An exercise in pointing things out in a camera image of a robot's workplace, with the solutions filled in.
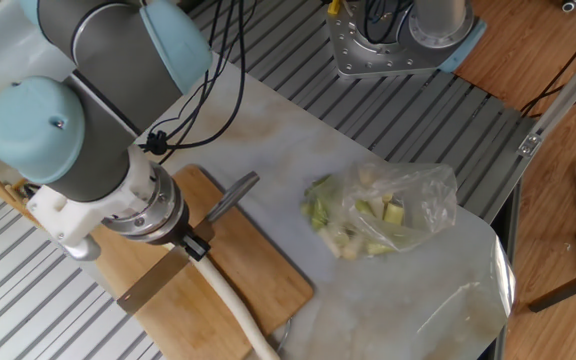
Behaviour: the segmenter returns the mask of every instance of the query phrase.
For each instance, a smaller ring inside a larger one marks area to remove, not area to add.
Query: wooden cutting board
[[[195,226],[222,192],[200,168],[189,165],[174,176]],[[236,208],[214,225],[209,253],[234,286],[265,334],[283,325],[313,290]],[[167,252],[161,246],[129,241],[99,227],[98,268],[121,296]],[[135,315],[169,359],[239,360],[252,349],[235,318],[192,265],[187,265]]]

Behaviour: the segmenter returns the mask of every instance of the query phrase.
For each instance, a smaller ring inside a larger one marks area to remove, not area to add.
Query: metal rack
[[[253,1],[244,2],[249,13]],[[214,6],[190,13],[206,36]],[[451,165],[459,202],[492,222],[528,164],[516,150],[533,121],[452,74],[342,78],[325,14],[319,0],[259,0],[245,34],[248,73],[390,162]],[[137,321],[48,239],[0,200],[0,358],[161,358]]]
[[[254,1],[244,3],[248,16]],[[190,13],[206,37],[215,6]],[[215,49],[225,17],[222,10]],[[228,44],[236,32],[232,25]],[[528,165],[516,151],[534,121],[453,74],[340,76],[319,0],[259,0],[245,44],[248,74],[383,159],[452,166],[459,203],[488,222]],[[230,60],[240,59],[235,47]]]

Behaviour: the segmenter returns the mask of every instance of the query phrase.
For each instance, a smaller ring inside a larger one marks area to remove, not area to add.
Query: clear plastic bag
[[[306,190],[302,212],[336,257],[407,251],[455,224],[457,181],[438,164],[368,162]]]

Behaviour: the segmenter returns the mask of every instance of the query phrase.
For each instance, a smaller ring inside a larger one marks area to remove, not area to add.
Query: white plastic mount
[[[48,186],[42,186],[28,202],[28,210],[75,258],[82,258],[89,251],[84,241],[105,217],[120,218],[141,212],[155,191],[151,179],[154,171],[146,155],[132,145],[128,148],[130,168],[121,185],[101,200],[81,203],[72,201]]]

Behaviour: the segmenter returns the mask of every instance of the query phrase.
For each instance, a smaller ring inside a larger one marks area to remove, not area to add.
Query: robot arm
[[[77,65],[62,83],[33,77],[0,94],[0,159],[46,185],[29,210],[79,259],[98,255],[87,234],[102,221],[148,242],[186,230],[176,184],[132,144],[210,67],[199,30],[166,0],[21,4]]]

